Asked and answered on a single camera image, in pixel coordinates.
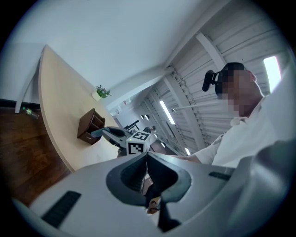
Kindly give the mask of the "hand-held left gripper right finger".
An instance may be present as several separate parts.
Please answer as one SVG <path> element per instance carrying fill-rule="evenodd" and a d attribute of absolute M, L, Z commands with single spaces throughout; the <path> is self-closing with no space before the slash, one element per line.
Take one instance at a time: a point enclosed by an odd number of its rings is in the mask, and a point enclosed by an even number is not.
<path fill-rule="evenodd" d="M 160 190 L 157 227 L 150 237 L 226 237 L 238 170 L 148 153 L 148 173 Z"/>

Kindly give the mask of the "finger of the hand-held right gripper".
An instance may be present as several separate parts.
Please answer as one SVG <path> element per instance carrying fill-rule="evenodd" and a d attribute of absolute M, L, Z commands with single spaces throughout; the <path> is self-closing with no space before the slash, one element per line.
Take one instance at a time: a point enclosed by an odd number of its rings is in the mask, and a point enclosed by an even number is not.
<path fill-rule="evenodd" d="M 104 127 L 104 130 L 113 134 L 114 136 L 125 136 L 125 130 L 122 130 L 119 127 Z"/>
<path fill-rule="evenodd" d="M 126 136 L 118 137 L 108 131 L 103 131 L 103 137 L 112 145 L 126 145 Z"/>

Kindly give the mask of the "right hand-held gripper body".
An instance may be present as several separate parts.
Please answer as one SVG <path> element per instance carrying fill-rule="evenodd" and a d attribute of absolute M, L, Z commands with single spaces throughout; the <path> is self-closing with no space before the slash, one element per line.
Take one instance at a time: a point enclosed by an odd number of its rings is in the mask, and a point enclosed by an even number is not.
<path fill-rule="evenodd" d="M 125 156 L 138 153 L 146 153 L 151 145 L 151 134 L 144 131 L 125 131 L 126 145 L 116 145 L 117 155 Z"/>

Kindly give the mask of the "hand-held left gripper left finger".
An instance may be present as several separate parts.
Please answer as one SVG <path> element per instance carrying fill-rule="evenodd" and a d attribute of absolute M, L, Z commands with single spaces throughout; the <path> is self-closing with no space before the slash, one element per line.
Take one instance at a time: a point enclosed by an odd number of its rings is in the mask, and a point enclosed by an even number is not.
<path fill-rule="evenodd" d="M 134 156 L 83 167 L 39 195 L 30 209 L 43 216 L 67 191 L 81 196 L 59 230 L 75 237 L 157 237 L 159 228 L 143 207 L 122 203 L 106 185 L 109 171 Z"/>

